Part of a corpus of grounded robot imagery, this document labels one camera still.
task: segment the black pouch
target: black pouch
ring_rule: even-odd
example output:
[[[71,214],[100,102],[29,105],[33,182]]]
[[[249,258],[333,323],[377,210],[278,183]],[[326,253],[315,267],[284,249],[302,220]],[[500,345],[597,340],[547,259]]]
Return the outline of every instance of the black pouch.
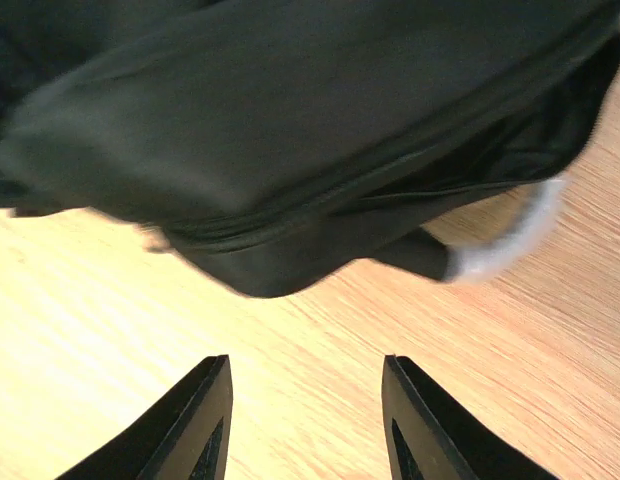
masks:
[[[620,66],[619,0],[118,3],[0,115],[0,206],[152,224],[259,297],[358,258],[463,276],[420,226],[555,178]]]

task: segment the black zipper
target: black zipper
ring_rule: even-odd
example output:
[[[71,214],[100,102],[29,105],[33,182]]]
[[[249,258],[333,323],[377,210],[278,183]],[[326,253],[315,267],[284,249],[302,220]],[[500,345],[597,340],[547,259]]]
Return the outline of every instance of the black zipper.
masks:
[[[473,92],[412,131],[360,155],[352,162],[354,168],[350,171],[342,168],[333,176],[310,181],[295,189],[294,194],[282,195],[263,205],[259,212],[200,222],[172,222],[160,227],[187,237],[190,244],[196,244],[194,248],[224,253],[268,242],[320,219],[339,206],[436,161],[496,121],[525,107],[595,54],[618,33],[619,23],[620,1],[606,4],[545,54]],[[500,182],[478,188],[523,183],[530,182]]]

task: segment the black object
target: black object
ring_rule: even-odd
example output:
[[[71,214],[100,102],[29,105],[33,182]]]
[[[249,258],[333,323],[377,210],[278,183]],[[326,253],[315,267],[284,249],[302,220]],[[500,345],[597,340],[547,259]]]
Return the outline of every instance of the black object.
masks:
[[[222,480],[231,417],[230,362],[225,355],[208,357],[57,480]]]
[[[420,225],[573,162],[620,0],[0,1],[0,52],[1,207],[154,224],[273,297],[364,257],[448,278]]]
[[[383,421],[393,480],[555,480],[407,357],[387,356]]]

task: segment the light wood surface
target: light wood surface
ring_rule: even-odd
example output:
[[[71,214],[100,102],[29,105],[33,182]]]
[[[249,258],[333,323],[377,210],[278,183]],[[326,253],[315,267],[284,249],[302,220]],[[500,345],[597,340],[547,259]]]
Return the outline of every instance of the light wood surface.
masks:
[[[145,252],[130,226],[0,212],[0,480],[52,479],[220,353],[235,385],[229,480],[389,479],[390,353],[561,478],[619,480],[620,82],[572,172],[558,231],[475,287],[362,261],[251,300]]]

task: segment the bag handle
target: bag handle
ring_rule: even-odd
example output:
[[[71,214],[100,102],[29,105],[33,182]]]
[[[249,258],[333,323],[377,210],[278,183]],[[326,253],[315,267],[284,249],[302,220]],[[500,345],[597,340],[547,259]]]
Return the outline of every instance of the bag handle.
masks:
[[[566,176],[538,183],[526,205],[498,238],[473,246],[444,245],[424,229],[412,232],[374,256],[383,263],[445,283],[478,283],[507,270],[531,253],[555,227]]]

